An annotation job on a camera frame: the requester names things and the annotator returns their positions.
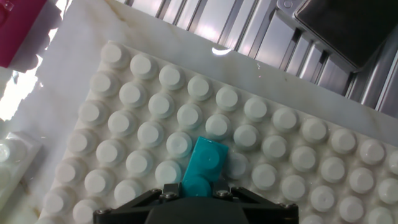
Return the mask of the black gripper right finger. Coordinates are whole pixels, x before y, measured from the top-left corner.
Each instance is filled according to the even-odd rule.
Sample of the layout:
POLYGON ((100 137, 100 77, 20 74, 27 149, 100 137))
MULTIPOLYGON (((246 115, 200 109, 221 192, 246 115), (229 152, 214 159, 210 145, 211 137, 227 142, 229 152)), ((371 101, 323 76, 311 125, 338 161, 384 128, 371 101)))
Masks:
POLYGON ((225 182, 213 184, 215 218, 220 223, 298 223, 299 206, 275 203, 244 188, 225 182))

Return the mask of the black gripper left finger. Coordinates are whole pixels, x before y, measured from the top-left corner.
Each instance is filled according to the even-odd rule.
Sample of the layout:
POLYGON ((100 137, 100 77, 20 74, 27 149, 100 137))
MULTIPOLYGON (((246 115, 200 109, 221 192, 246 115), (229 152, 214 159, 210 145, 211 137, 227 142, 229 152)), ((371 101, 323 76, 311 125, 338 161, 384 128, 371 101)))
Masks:
POLYGON ((153 209, 181 198, 181 183, 165 184, 150 189, 118 208, 102 208, 93 212, 94 224, 147 223, 153 209))

